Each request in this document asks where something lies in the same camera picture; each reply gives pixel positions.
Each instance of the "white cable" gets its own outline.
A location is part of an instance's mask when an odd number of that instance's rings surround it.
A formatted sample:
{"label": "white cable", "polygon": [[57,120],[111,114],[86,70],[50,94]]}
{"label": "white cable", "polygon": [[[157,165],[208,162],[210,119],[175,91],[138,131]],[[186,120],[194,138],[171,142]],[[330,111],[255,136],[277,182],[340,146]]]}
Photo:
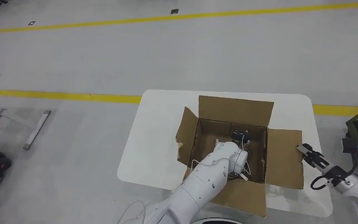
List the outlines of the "white cable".
{"label": "white cable", "polygon": [[242,150],[244,150],[244,134],[242,135],[242,139],[241,139],[241,147],[242,147]]}
{"label": "white cable", "polygon": [[[242,136],[242,139],[241,139],[242,150],[245,150],[245,149],[244,149],[244,136],[245,136],[245,135],[243,135],[243,136]],[[250,172],[247,172],[246,170],[245,170],[245,171],[251,176],[251,170],[250,170],[250,166],[249,166],[247,160],[246,160],[246,164],[247,164],[248,171],[250,171]]]}
{"label": "white cable", "polygon": [[118,220],[118,223],[117,223],[117,224],[120,223],[120,221],[122,220],[124,214],[128,211],[128,209],[129,209],[133,204],[135,204],[135,203],[137,203],[137,202],[141,202],[141,203],[142,203],[142,205],[143,205],[143,210],[142,210],[138,215],[136,215],[135,218],[131,218],[131,219],[129,219],[129,220],[126,220],[125,222],[123,222],[123,224],[125,224],[125,223],[127,223],[127,222],[129,222],[129,221],[137,220],[138,217],[139,217],[143,212],[144,212],[144,215],[143,215],[142,224],[144,224],[145,208],[146,208],[146,206],[145,206],[144,202],[142,202],[141,200],[135,201],[135,202],[133,202],[130,206],[128,206],[127,209],[126,209],[126,210],[124,211],[124,213],[122,214],[122,216],[120,217],[120,219]]}
{"label": "white cable", "polygon": [[248,172],[248,174],[251,176],[251,170],[250,170],[250,166],[248,165],[247,160],[246,160],[246,164],[247,164],[247,167],[248,167],[248,171],[250,171],[250,172]]}

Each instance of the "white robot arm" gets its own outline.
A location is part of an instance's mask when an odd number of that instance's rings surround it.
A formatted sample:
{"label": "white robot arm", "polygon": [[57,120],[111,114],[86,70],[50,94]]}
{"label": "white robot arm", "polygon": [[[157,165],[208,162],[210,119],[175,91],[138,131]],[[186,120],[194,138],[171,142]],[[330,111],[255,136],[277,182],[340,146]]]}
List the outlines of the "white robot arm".
{"label": "white robot arm", "polygon": [[168,199],[150,206],[145,224],[189,224],[195,214],[226,185],[228,175],[241,175],[247,152],[234,142],[220,143],[190,173]]}

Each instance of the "cardboard box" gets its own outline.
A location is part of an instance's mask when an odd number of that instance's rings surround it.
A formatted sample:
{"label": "cardboard box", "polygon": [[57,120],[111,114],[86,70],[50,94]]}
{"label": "cardboard box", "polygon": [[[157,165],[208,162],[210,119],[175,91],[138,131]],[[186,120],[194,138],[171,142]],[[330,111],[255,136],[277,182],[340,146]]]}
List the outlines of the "cardboard box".
{"label": "cardboard box", "polygon": [[228,180],[213,203],[266,216],[265,184],[303,189],[303,155],[300,130],[269,129],[273,102],[199,96],[199,117],[184,109],[176,135],[178,161],[191,166],[215,147],[215,140],[230,141],[234,129],[248,131],[248,181]]}

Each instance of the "concrete floor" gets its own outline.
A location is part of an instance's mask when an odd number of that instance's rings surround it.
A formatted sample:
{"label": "concrete floor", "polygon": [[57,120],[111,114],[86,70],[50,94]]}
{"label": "concrete floor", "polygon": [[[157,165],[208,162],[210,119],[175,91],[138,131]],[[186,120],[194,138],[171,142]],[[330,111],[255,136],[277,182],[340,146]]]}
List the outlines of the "concrete floor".
{"label": "concrete floor", "polygon": [[[12,0],[0,29],[341,1]],[[315,104],[357,105],[358,10],[200,18],[0,33],[0,89],[141,95],[150,88],[280,92]],[[0,223],[117,223],[136,200],[168,192],[124,183],[117,167],[137,105],[0,97],[1,107],[36,120],[53,111],[32,149],[25,128],[1,120],[0,150],[14,161],[0,186]],[[340,153],[344,122],[316,116],[323,153]],[[331,191],[333,213],[316,218],[268,209],[267,219],[208,205],[197,218],[246,223],[356,223],[348,199]]]}

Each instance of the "table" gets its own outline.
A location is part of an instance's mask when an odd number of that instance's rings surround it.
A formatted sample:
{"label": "table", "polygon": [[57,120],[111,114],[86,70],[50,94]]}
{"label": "table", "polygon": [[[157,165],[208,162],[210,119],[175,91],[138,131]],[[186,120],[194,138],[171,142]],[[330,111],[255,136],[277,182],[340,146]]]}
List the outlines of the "table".
{"label": "table", "polygon": [[[175,135],[184,106],[198,116],[199,95],[273,101],[268,127],[302,130],[303,142],[322,152],[312,102],[304,95],[148,90],[143,94],[117,171],[120,180],[170,190],[181,183],[186,166],[177,161]],[[307,163],[303,164],[304,189],[267,184],[266,205],[283,211],[328,217],[333,209],[329,189],[312,190],[310,184],[320,173]]]}

